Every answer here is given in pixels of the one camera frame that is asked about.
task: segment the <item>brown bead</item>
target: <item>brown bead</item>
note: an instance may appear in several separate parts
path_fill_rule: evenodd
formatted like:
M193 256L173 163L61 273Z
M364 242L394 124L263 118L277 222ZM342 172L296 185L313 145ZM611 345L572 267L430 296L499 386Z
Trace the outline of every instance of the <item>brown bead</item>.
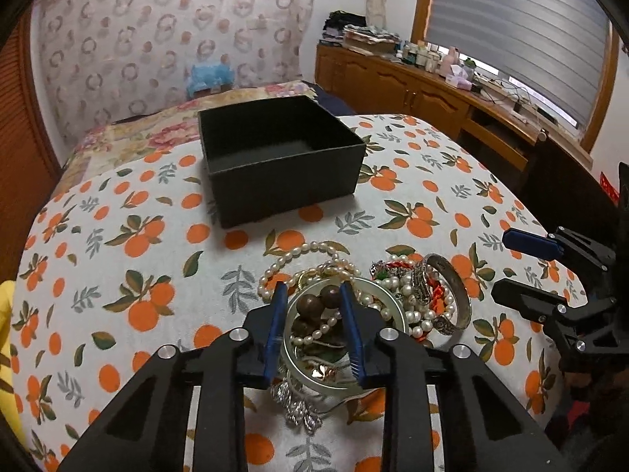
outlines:
M319 293L319 298L327 309L338 309L341 306L341 291L338 286L325 286Z
M297 317L295 318L295 321L292 322L291 332L294 336L310 336L315 330L315 326L310 321L304 320L302 317Z
M308 320L318 320L323 309L323 303L315 295L304 295L297 301L297 312Z

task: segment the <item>silver bangle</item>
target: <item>silver bangle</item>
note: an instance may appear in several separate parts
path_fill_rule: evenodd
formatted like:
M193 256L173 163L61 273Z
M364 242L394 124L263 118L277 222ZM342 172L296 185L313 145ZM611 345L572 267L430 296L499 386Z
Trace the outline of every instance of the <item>silver bangle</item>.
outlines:
M436 253L429 253L418 267L416 271L425 274L427 266L432 266L448 283L454 303L457 306L457 323L452 323L445 315L440 315L433 320L433 328L440 334L451 336L456 332L465 330L472 321L472 304L467 294L463 280L458 275L450 261Z

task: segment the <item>red label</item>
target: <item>red label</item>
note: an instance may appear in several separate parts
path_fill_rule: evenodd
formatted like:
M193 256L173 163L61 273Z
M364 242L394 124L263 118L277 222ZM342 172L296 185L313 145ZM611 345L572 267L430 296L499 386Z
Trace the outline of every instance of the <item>red label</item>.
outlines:
M618 198L620 194L618 193L618 190L616 190L611 185L607 177L605 177L605 174L603 174L602 172L601 172L601 187L603 188L603 191L609 195L609 198L614 202L614 204L618 205Z

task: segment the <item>white wall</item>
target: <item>white wall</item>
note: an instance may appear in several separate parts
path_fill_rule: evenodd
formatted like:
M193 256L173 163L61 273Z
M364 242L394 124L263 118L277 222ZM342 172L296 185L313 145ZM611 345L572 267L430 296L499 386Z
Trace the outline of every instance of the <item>white wall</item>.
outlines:
M622 50L609 109L590 156L595 179L602 171L618 189L618 163L629 163L629 58Z

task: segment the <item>yellow object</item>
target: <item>yellow object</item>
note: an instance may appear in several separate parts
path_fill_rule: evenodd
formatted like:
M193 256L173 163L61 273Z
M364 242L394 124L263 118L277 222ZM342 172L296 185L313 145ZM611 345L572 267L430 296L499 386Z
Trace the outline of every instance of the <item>yellow object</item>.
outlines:
M0 284L0 410L22 445L26 446L20 416L18 415L18 407L13 395L13 372L11 370L11 351L9 346L11 307L13 306L14 291L15 282L13 280L7 280Z

